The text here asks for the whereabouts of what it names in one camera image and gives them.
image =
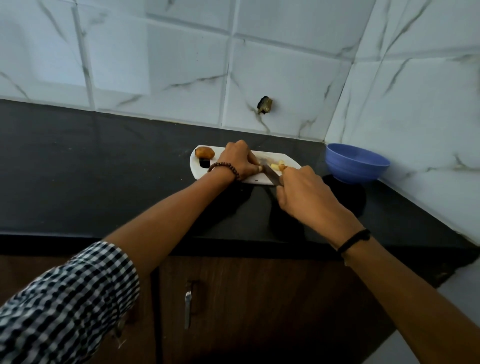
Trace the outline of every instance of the potato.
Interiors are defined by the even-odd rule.
[[[215,157],[215,152],[209,146],[200,146],[195,149],[195,156],[199,159],[212,159]]]

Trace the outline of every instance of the blue bowl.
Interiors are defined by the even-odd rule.
[[[327,145],[325,162],[336,179],[349,184],[374,181],[390,166],[380,154],[338,143]]]

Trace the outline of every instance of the person's right hand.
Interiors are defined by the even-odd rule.
[[[311,167],[288,167],[282,179],[284,186],[276,188],[280,207],[324,236],[335,249],[364,229]]]

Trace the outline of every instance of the bracelet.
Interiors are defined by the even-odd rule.
[[[344,242],[343,245],[338,248],[337,252],[339,254],[343,254],[348,248],[350,248],[353,244],[359,242],[360,240],[369,240],[370,234],[370,230],[368,229],[357,232],[350,239]]]
[[[210,168],[208,169],[208,172],[211,172],[213,168],[215,167],[228,167],[230,168],[230,170],[232,171],[232,173],[235,175],[235,179],[236,180],[239,180],[240,179],[240,174],[237,172],[237,170],[235,169],[234,166],[232,166],[231,163],[227,163],[227,162],[217,162],[217,163],[214,163],[210,166]]]

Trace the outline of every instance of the white cutting board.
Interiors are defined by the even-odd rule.
[[[210,148],[213,149],[215,152],[215,157],[213,157],[212,160],[210,160],[210,164],[213,164],[218,161],[218,157],[222,152],[224,151],[224,147],[222,146],[209,146]],[[195,149],[192,151],[192,154],[190,154],[190,169],[192,170],[192,174],[195,177],[195,179],[199,179],[202,177],[205,173],[207,173],[208,168],[202,168],[200,167],[200,160],[195,156]],[[259,152],[257,150],[252,150],[253,154],[257,158],[271,158],[274,159],[276,162],[279,160],[283,160],[285,162],[286,166],[289,167],[294,167],[294,168],[301,168],[301,165],[298,164],[296,161],[294,161],[292,158],[287,156],[286,154],[283,153],[271,153],[271,152]],[[275,171],[278,175],[281,175],[282,172]],[[265,176],[264,173],[258,173],[255,174],[254,176],[250,176],[249,178],[243,180],[242,182],[244,183],[252,183],[252,184],[268,184],[273,186],[273,183],[270,182],[267,176]]]

